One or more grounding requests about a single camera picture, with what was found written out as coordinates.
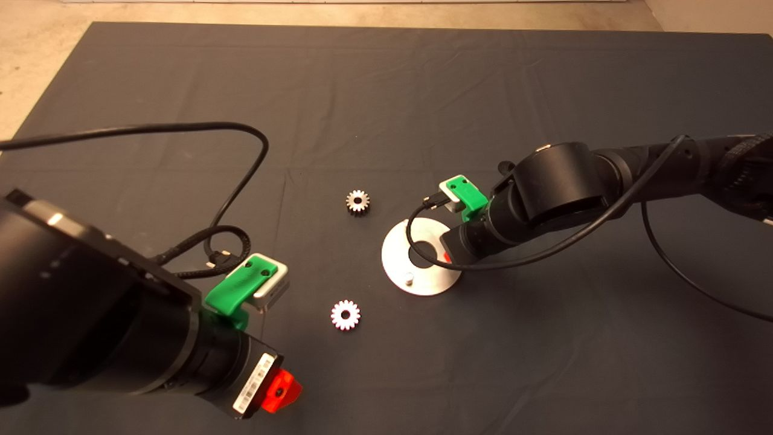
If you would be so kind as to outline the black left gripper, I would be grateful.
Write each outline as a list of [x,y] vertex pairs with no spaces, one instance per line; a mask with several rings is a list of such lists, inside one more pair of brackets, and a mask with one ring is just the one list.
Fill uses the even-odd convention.
[[204,350],[196,396],[234,419],[252,418],[260,407],[274,414],[301,396],[301,383],[279,370],[283,356],[242,330],[215,328]]

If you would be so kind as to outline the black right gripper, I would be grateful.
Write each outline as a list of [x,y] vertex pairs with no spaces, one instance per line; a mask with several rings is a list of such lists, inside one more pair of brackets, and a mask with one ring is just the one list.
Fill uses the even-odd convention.
[[475,265],[489,256],[524,244],[524,207],[518,196],[500,193],[478,217],[441,235],[443,260]]

